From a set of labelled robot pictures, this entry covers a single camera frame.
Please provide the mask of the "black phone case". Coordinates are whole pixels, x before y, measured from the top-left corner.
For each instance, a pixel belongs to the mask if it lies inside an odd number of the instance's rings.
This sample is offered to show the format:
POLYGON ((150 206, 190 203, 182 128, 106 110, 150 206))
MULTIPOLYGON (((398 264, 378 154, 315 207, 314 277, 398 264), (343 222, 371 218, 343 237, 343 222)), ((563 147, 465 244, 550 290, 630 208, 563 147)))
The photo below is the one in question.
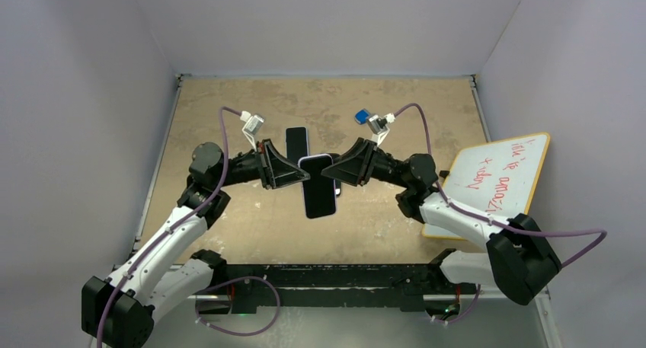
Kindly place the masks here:
POLYGON ((335 196, 338 198, 342 194, 342 182, 341 180, 337 177, 338 176, 338 169, 337 169, 337 160, 340 157, 338 153, 329 153, 329 155, 332 158, 332 167, 333 167, 333 179, 334 179, 334 191, 335 191, 335 196))

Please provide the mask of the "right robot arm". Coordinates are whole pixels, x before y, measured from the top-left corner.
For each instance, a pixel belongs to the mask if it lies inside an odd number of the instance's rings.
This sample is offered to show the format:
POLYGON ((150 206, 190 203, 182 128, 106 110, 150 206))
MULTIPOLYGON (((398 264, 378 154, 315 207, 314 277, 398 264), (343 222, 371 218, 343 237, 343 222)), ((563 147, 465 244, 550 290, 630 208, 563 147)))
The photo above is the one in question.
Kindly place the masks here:
POLYGON ((437 292, 460 283, 489 285, 512 302, 528 305, 566 265, 532 217, 519 213, 505 219, 449 198, 438 184, 429 153, 397 160, 376 142, 359 138, 321 173, 355 187, 372 179, 403 187, 395 199, 405 217, 450 231, 482 249, 443 252, 427 273, 437 292))

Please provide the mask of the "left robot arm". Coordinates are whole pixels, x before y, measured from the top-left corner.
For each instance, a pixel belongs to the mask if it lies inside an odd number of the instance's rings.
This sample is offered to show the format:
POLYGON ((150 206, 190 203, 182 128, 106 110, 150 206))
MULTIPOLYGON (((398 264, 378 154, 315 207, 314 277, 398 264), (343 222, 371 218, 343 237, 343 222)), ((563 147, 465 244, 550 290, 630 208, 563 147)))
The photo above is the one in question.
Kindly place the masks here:
POLYGON ((227 262, 214 251, 200 250, 179 270, 169 270, 224 213, 231 198, 222 187, 260 180, 263 187, 278 189, 309 178, 269 139, 234 158, 216 143, 198 145, 187 188, 165 223, 121 267, 83 286, 82 330, 108 346, 143 346, 155 323, 186 297, 226 287, 227 262))

